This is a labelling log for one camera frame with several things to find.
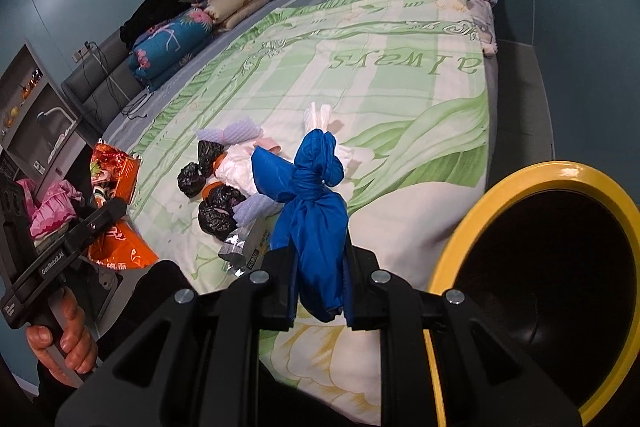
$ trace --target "pink flower print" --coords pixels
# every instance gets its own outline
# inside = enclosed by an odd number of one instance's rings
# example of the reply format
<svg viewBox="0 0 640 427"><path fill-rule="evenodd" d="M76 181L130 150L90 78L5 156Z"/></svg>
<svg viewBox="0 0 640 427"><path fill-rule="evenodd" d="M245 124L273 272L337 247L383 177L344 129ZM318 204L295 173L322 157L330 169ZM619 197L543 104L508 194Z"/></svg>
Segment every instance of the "pink flower print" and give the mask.
<svg viewBox="0 0 640 427"><path fill-rule="evenodd" d="M191 10L189 12L189 18L191 20L193 20L194 22L199 22L199 23L207 25L207 26L213 24L213 21L211 20L211 17L209 17L206 13L204 13L200 9Z"/></svg>
<svg viewBox="0 0 640 427"><path fill-rule="evenodd" d="M146 58L146 51L138 50L136 52L136 58L138 59L138 63L143 70L146 70L151 67L151 62Z"/></svg>

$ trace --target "yellow rim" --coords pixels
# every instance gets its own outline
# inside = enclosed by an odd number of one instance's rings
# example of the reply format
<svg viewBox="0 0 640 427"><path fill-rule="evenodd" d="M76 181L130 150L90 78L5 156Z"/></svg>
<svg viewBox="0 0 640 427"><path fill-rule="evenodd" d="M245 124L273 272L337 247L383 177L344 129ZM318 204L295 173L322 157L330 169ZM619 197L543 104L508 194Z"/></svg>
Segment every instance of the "yellow rim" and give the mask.
<svg viewBox="0 0 640 427"><path fill-rule="evenodd" d="M626 192L606 174L587 165L573 162L545 162L518 172L489 190L466 214L440 256L427 288L430 293L441 294L454 286L458 271L481 233L511 205L542 190L564 188L591 196L603 204L622 225L636 261L636 274L640 273L640 212ZM431 367L436 367L433 346L428 331L425 342ZM640 277L636 277L636 306L631 328L618 360L605 381L591 398L580 407L582 423L587 425L611 399L636 355L640 351ZM444 402L440 379L433 371L433 389L436 398L439 427L446 427Z"/></svg>

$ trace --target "hand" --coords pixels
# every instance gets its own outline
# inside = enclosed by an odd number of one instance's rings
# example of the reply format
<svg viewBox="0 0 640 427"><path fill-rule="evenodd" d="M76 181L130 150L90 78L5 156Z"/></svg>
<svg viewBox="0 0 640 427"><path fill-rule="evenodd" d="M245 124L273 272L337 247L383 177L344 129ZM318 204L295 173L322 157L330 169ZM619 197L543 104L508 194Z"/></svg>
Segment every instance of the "hand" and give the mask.
<svg viewBox="0 0 640 427"><path fill-rule="evenodd" d="M94 368L98 357L98 346L84 326L84 311L78 306L76 296L69 288L65 288L64 292L62 312L66 318L66 325L60 339L60 347L67 353L65 365L77 373L88 373ZM53 335L49 328L29 326L26 331L29 347L38 360L49 369L56 380L74 387L46 350L53 343Z"/></svg>

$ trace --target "trash can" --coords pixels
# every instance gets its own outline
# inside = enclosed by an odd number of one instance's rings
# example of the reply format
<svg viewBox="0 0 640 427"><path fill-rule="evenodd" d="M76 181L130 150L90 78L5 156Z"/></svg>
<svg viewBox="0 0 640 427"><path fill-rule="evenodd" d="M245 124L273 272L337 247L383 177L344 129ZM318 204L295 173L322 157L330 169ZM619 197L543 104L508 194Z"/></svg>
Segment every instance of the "trash can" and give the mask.
<svg viewBox="0 0 640 427"><path fill-rule="evenodd" d="M640 370L630 372L640 349L638 267L640 212L625 191L588 166L545 162L478 201L427 290L467 293L579 407L584 425L612 426L640 408ZM434 388L446 425L437 377Z"/></svg>

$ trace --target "gray mattress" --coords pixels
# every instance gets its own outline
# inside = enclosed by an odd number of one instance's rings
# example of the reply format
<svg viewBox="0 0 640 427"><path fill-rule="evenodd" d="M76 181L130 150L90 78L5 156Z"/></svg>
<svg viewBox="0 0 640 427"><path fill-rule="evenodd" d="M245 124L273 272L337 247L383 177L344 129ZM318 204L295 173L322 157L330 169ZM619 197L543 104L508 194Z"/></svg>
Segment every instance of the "gray mattress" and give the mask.
<svg viewBox="0 0 640 427"><path fill-rule="evenodd" d="M117 115L105 131L102 137L103 140L121 150L130 150L136 145L154 118L171 102L171 99L184 87L191 77L231 44L235 38L247 31L251 26L276 8L312 6L324 1L326 0L275 0L268 3L261 10L236 26L232 31L217 38L202 50L189 64L172 76L159 90L153 94L149 94L146 91L141 92L124 110L124 113L129 116L123 116L122 114ZM489 162L491 162L494 154L498 114L498 64L495 56L484 58L484 70L489 96L490 126L488 158Z"/></svg>

